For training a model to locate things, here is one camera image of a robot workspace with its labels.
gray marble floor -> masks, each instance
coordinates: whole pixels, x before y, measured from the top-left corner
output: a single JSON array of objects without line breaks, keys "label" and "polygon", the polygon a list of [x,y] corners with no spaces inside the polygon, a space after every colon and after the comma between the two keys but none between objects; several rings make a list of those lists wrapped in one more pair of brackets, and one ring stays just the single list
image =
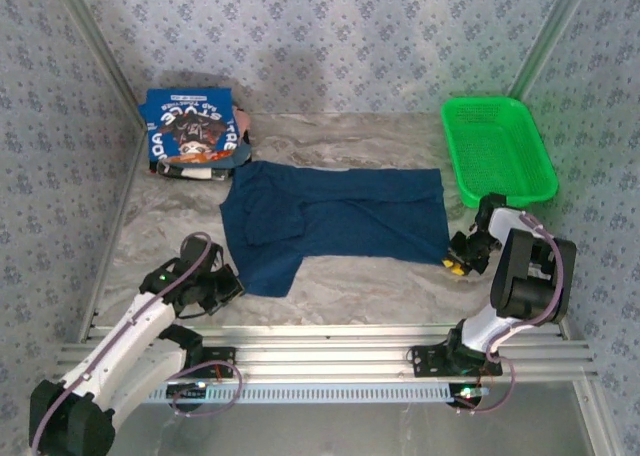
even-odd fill
[{"label": "gray marble floor", "polygon": [[[466,231],[475,215],[460,202],[438,115],[254,115],[252,142],[256,159],[284,164],[440,168],[451,234]],[[143,277],[177,255],[187,234],[206,231],[226,249],[218,205],[230,182],[165,179],[148,172],[146,158],[145,151],[98,303],[98,325],[121,317]],[[493,272],[459,278],[392,259],[307,258],[286,298],[245,295],[190,324],[454,323],[484,305]]]}]

clothing pile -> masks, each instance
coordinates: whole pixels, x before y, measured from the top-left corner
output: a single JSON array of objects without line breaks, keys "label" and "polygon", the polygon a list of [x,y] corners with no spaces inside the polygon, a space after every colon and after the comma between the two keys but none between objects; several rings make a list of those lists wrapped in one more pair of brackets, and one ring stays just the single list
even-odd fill
[{"label": "clothing pile", "polygon": [[251,161],[249,115],[231,89],[150,89],[140,106],[149,169],[180,179],[226,179]]}]

plastic basket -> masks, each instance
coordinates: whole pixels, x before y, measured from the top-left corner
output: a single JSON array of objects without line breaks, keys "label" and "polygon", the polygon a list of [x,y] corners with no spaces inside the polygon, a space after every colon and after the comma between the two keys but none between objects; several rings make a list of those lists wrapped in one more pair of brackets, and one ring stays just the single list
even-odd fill
[{"label": "plastic basket", "polygon": [[477,208],[488,193],[517,208],[551,199],[558,178],[524,104],[511,98],[454,98],[442,107],[462,202]]}]

wall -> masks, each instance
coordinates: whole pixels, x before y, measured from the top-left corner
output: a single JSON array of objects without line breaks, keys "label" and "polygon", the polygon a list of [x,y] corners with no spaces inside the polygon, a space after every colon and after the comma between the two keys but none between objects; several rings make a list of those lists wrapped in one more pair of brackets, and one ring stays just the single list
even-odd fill
[{"label": "wall", "polygon": [[504,93],[555,0],[87,0],[139,101],[224,84],[253,112],[438,111]]},{"label": "wall", "polygon": [[0,454],[77,336],[134,134],[60,0],[0,0]]},{"label": "wall", "polygon": [[640,0],[583,0],[527,100],[560,178],[541,217],[578,245],[572,319],[640,454]]}]

wallpaper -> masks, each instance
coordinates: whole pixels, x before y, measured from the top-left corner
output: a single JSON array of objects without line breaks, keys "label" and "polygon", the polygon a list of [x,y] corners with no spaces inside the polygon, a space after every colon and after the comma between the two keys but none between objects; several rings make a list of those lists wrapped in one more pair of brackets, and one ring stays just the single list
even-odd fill
[{"label": "wallpaper", "polygon": [[0,0],[0,454],[77,337],[134,134],[60,0]]},{"label": "wallpaper", "polygon": [[583,0],[528,104],[560,179],[541,217],[578,245],[571,317],[640,454],[640,0]]},{"label": "wallpaper", "polygon": [[87,0],[137,98],[233,88],[248,110],[438,111],[505,93],[555,0]]}]

